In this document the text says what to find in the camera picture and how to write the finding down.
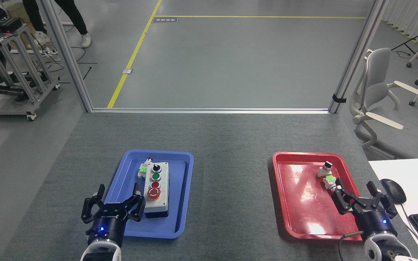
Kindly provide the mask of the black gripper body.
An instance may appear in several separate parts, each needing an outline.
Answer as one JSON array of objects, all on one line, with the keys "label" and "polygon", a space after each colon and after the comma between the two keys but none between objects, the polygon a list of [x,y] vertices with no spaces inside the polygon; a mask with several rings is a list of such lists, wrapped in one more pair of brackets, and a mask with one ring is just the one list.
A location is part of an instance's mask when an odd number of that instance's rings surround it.
[{"label": "black gripper body", "polygon": [[391,233],[398,236],[382,206],[372,208],[373,200],[370,198],[360,197],[359,200],[365,204],[365,207],[354,202],[354,217],[357,228],[363,231],[362,240],[365,241],[368,237],[379,233]]},{"label": "black gripper body", "polygon": [[87,230],[87,244],[95,241],[112,242],[122,246],[123,233],[128,221],[128,213],[121,204],[106,204],[106,212],[98,210],[87,218],[87,223],[93,222]]}]

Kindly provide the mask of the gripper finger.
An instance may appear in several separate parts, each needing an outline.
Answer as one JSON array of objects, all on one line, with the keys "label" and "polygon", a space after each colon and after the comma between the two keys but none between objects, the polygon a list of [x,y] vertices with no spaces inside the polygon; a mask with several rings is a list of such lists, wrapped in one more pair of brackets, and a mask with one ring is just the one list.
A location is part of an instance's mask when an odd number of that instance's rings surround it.
[{"label": "gripper finger", "polygon": [[83,223],[90,223],[94,221],[94,216],[91,212],[94,205],[97,205],[99,207],[99,211],[102,211],[102,212],[107,211],[107,208],[104,205],[103,200],[102,200],[105,190],[106,190],[105,185],[100,185],[96,195],[85,198],[83,202],[82,213],[81,213],[81,220],[83,221]]},{"label": "gripper finger", "polygon": [[370,208],[376,210],[380,203],[382,203],[383,209],[389,218],[394,218],[398,212],[394,206],[393,200],[389,195],[383,195],[383,193],[377,189],[372,181],[367,182],[367,189],[370,195],[373,197],[370,203]]},{"label": "gripper finger", "polygon": [[352,212],[352,207],[355,203],[362,206],[362,202],[354,194],[348,192],[343,185],[342,179],[335,180],[335,206],[341,215],[347,212]]},{"label": "gripper finger", "polygon": [[132,195],[120,204],[120,220],[129,219],[140,222],[146,206],[146,200],[139,191],[138,183],[134,183]]}]

